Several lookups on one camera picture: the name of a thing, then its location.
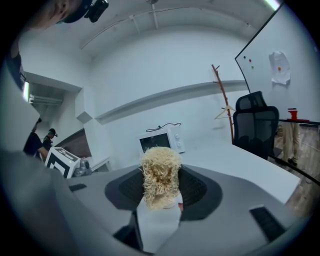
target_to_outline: wooden floor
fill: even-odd
[[[300,157],[297,167],[320,180],[320,134],[318,133],[318,128],[300,126],[300,141]],[[275,137],[274,146],[279,149],[283,148],[282,136],[277,135]],[[292,208],[299,216],[312,214],[315,206],[320,203],[320,186],[288,166],[276,163],[272,158],[269,158],[269,161],[301,178],[300,184],[286,205]]]

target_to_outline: person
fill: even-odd
[[[47,29],[59,22],[76,22],[86,14],[91,3],[92,0],[48,0],[28,22],[5,58],[8,69],[20,90],[23,90],[26,82],[19,51],[21,35],[30,29]]]
[[[49,151],[51,148],[52,139],[54,138],[54,136],[58,137],[56,130],[51,128],[48,134],[43,139],[42,145],[47,151]]]
[[[36,134],[37,125],[38,123],[41,123],[41,118],[38,119],[36,124],[34,125],[25,145],[23,148],[23,152],[26,153],[28,156],[31,156],[33,158],[41,159],[40,154],[42,156],[43,161],[46,161],[46,158],[48,156],[48,151],[45,149],[43,144],[41,143],[41,140],[39,139],[39,136]]]
[[[282,123],[283,157],[282,160],[293,166],[298,165],[300,151],[300,126],[298,122]]]

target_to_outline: ceiling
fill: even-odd
[[[152,7],[146,0],[108,2],[109,7],[96,23],[82,18],[72,24],[55,25],[40,36],[72,54],[94,58],[121,40],[156,29]],[[265,0],[159,0],[154,7],[159,29],[209,26],[247,40],[274,12]]]
[[[58,100],[63,100],[67,91],[59,88],[54,88],[38,83],[29,84],[29,94],[41,97],[49,97]],[[45,104],[32,104],[38,111],[43,122],[50,122],[53,115],[58,111],[60,105],[45,105]]]

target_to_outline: whiteboard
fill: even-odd
[[[289,62],[288,85],[272,82],[273,52],[283,52]],[[280,7],[235,60],[250,92],[261,91],[266,104],[279,110],[280,120],[291,119],[288,109],[296,108],[298,119],[320,122],[320,51],[288,6]]]

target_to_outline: black cable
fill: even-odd
[[[181,123],[180,123],[180,122],[177,122],[177,123],[170,123],[170,122],[168,122],[168,123],[166,123],[166,124],[163,125],[163,126],[158,125],[158,128],[147,129],[147,130],[145,130],[145,131],[146,131],[147,133],[154,132],[154,131],[157,131],[157,130],[162,129],[162,128],[165,127],[166,125],[180,126]]]

